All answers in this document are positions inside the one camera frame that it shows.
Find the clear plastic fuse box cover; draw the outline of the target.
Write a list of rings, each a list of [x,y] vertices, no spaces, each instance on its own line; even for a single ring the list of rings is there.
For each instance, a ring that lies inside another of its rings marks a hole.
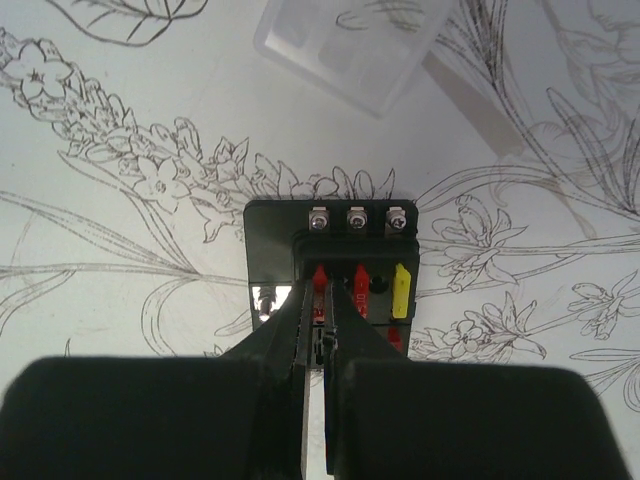
[[[270,1],[254,46],[305,81],[381,117],[452,8],[442,0]]]

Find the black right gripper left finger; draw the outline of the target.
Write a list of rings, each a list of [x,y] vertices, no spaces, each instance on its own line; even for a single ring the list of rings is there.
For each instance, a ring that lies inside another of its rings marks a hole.
[[[1,405],[5,479],[301,479],[310,283],[215,357],[44,357]]]

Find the red blade fuse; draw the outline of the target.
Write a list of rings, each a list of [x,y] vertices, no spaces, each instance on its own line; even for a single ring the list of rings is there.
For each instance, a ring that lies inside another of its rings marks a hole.
[[[312,277],[313,284],[313,322],[315,325],[323,324],[325,321],[325,292],[329,280],[323,265],[318,265]]]
[[[369,310],[370,277],[366,268],[359,264],[353,281],[353,303],[359,315],[367,319]]]
[[[389,343],[402,355],[405,354],[403,330],[399,327],[389,327],[387,330]]]

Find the yellow blade fuse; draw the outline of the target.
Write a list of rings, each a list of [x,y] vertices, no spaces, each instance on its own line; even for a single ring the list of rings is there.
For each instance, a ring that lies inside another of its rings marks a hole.
[[[394,320],[405,319],[409,313],[412,276],[402,264],[395,265],[392,286],[391,315]]]

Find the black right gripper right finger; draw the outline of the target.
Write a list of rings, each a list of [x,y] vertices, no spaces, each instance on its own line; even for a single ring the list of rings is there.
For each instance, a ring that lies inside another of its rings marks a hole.
[[[326,467],[337,479],[626,479],[605,411],[559,368],[416,362],[325,293]]]

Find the black fuse box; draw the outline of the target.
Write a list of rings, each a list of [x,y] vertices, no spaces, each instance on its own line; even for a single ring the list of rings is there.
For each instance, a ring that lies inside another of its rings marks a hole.
[[[258,329],[280,309],[297,282],[312,283],[318,265],[329,282],[343,284],[354,305],[354,275],[362,264],[370,277],[368,318],[363,319],[388,343],[388,328],[402,329],[406,354],[416,311],[418,218],[410,200],[251,201],[243,220],[252,327]],[[397,263],[412,276],[409,313],[401,320],[391,315]],[[323,366],[326,301],[325,308],[324,323],[312,327],[315,369]]]

